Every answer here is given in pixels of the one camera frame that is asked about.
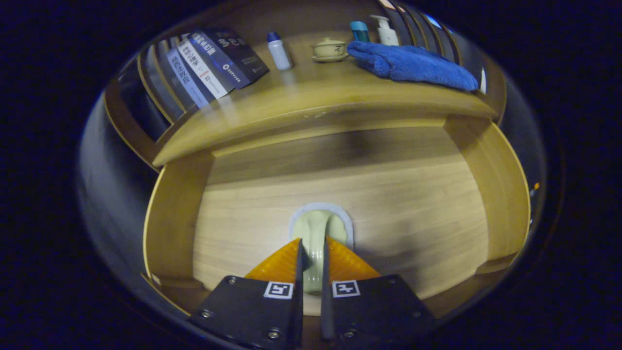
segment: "blue lid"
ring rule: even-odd
[[[277,41],[277,40],[280,40],[280,39],[281,39],[281,37],[279,37],[279,35],[276,34],[276,32],[268,33],[268,42],[270,42],[270,41]]]
[[[361,21],[350,22],[350,29],[353,31],[367,31],[367,24]]]

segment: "wooden shelf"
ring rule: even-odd
[[[239,181],[208,180],[198,211],[193,275],[208,289],[285,245],[290,216],[310,202],[343,206],[355,224],[355,252],[383,275],[399,273],[420,298],[466,280],[486,262],[484,204],[442,127],[256,148],[216,158],[210,179],[224,181],[242,163],[254,172]],[[274,176],[275,168],[282,175]],[[304,309],[319,315],[320,298],[305,295]]]
[[[356,115],[363,110],[373,110],[374,116]],[[309,62],[285,72],[272,70],[256,83],[212,102],[170,137],[154,164],[161,166],[200,149],[244,143],[260,133],[274,136],[306,129],[306,137],[311,137],[325,135],[311,131],[318,125],[347,124],[342,132],[363,130],[370,121],[374,128],[382,128],[378,125],[382,120],[450,115],[493,118],[495,113],[474,94],[382,79],[359,68],[352,58],[335,64]]]
[[[530,218],[521,165],[484,118],[220,156],[204,150],[160,173],[145,222],[147,277],[192,312],[188,300],[205,297],[224,276],[244,276],[286,244],[289,217],[309,202],[344,207],[355,252],[382,274],[402,275],[436,317],[502,278]],[[317,315],[319,299],[306,296],[304,307]]]

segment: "book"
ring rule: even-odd
[[[185,110],[190,109],[193,105],[196,105],[192,97],[183,87],[182,82],[175,74],[173,67],[170,65],[168,53],[171,47],[169,46],[169,40],[163,40],[158,45],[157,49],[157,60],[160,62],[160,67],[162,68],[162,73],[166,76],[166,80],[169,82],[170,87],[173,88],[175,92],[175,96],[182,103],[182,106]]]
[[[204,90],[201,90],[201,88],[198,87],[197,83],[201,83],[196,82],[193,78],[193,74],[188,71],[188,67],[184,64],[183,58],[179,55],[179,51],[176,47],[169,50],[167,58],[170,66],[173,68],[173,72],[175,72],[175,76],[179,79],[184,90],[188,92],[190,98],[197,104],[197,107],[203,108],[209,105],[210,101],[214,100],[214,96],[211,95],[207,88],[203,87]]]
[[[253,48],[228,27],[197,30],[190,33],[188,39],[237,89],[270,71]]]
[[[234,89],[233,84],[228,79],[219,77],[221,73],[214,69],[213,63],[209,60],[206,62],[199,56],[197,50],[188,40],[181,41],[177,50],[190,70],[215,98],[221,98]]]

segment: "book spine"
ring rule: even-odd
[[[188,63],[188,66],[190,66],[190,69],[199,77],[201,82],[209,89],[215,98],[221,98],[228,93],[225,87],[218,81],[214,72],[212,72],[201,57],[199,57],[197,50],[195,50],[194,46],[192,46],[188,40],[182,41],[177,49],[186,63]]]
[[[251,83],[242,70],[204,32],[195,31],[190,34],[189,39],[202,57],[208,57],[236,89]]]
[[[188,92],[190,98],[197,104],[197,107],[203,108],[206,105],[209,105],[210,102],[203,96],[201,90],[198,88],[197,84],[195,84],[194,80],[192,80],[192,76],[190,72],[184,67],[182,58],[179,56],[179,52],[174,47],[169,50],[167,53],[167,58],[169,60],[170,66],[173,68],[177,79],[182,83],[183,88]]]

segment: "orange gripper pad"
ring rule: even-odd
[[[285,244],[244,277],[260,281],[294,283],[299,242],[300,238],[297,238]]]
[[[345,245],[326,236],[330,254],[329,280],[349,281],[349,280],[368,280],[380,277],[380,274],[369,266],[357,254]]]

